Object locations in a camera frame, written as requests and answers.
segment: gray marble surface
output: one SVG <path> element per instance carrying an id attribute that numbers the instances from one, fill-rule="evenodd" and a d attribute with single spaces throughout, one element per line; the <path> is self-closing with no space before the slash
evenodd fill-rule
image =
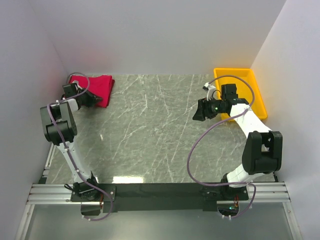
<path id="1" fill-rule="evenodd" d="M 211 75 L 114 75 L 107 108 L 75 112 L 77 142 L 85 163 L 100 183 L 192 182 L 187 156 L 216 118 L 193 121 L 198 99 Z M 200 181 L 219 182 L 241 163 L 246 137 L 235 122 L 205 136 L 191 156 L 191 172 Z M 264 175 L 257 182 L 274 181 Z M 72 183 L 63 155 L 55 150 L 48 184 Z"/>

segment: gray floor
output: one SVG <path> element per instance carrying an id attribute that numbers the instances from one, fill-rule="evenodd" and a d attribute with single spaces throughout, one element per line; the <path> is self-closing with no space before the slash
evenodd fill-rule
<path id="1" fill-rule="evenodd" d="M 85 163 L 100 183 L 192 182 L 186 169 L 190 148 L 220 120 L 193 121 L 202 86 L 211 75 L 115 75 L 107 108 L 74 113 L 77 142 Z M 212 130 L 191 157 L 191 172 L 201 181 L 219 182 L 241 163 L 246 138 L 228 122 Z M 257 181 L 274 181 L 265 175 Z M 48 184 L 72 183 L 62 154 L 56 150 Z"/>
<path id="2" fill-rule="evenodd" d="M 201 210 L 123 211 L 81 219 L 78 205 L 36 205 L 26 240 L 292 240 L 282 203 L 256 203 L 239 218 Z"/>

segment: red towel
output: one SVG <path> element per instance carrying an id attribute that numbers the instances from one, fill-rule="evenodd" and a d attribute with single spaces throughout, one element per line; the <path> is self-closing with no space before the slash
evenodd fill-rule
<path id="1" fill-rule="evenodd" d="M 102 75 L 97 77 L 89 77 L 90 87 L 89 91 L 99 97 L 102 97 L 102 101 L 96 104 L 97 107 L 106 108 L 109 105 L 110 95 L 115 80 L 112 76 Z M 85 89 L 88 86 L 88 81 L 84 76 L 73 75 L 70 79 L 70 83 L 78 81 L 80 87 Z"/>

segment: wall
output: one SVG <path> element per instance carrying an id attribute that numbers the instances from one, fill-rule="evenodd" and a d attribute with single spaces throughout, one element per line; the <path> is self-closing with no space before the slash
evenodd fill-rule
<path id="1" fill-rule="evenodd" d="M 0 32 L 0 238 L 11 240 L 49 150 L 39 108 L 66 72 L 26 0 L 0 1 Z"/>
<path id="2" fill-rule="evenodd" d="M 30 0 L 69 72 L 212 74 L 253 63 L 285 0 Z"/>
<path id="3" fill-rule="evenodd" d="M 305 239 L 319 239 L 320 2 L 288 0 L 252 69 L 269 117 L 283 134 L 285 180 Z"/>

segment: yellow container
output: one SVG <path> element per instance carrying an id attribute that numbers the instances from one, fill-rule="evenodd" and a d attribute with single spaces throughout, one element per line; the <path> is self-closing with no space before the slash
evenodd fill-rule
<path id="1" fill-rule="evenodd" d="M 253 112 L 257 115 L 260 120 L 267 118 L 267 111 L 262 100 L 257 81 L 254 72 L 250 68 L 215 68 L 213 70 L 214 77 L 220 77 L 222 75 L 234 75 L 245 80 L 253 89 L 254 92 L 254 103 L 252 105 Z M 221 91 L 221 85 L 224 84 L 236 84 L 236 92 L 240 99 L 246 99 L 249 103 L 252 101 L 252 94 L 247 85 L 242 81 L 234 77 L 222 77 L 215 81 L 215 87 L 217 90 Z M 222 119 L 229 118 L 228 114 L 222 113 Z"/>

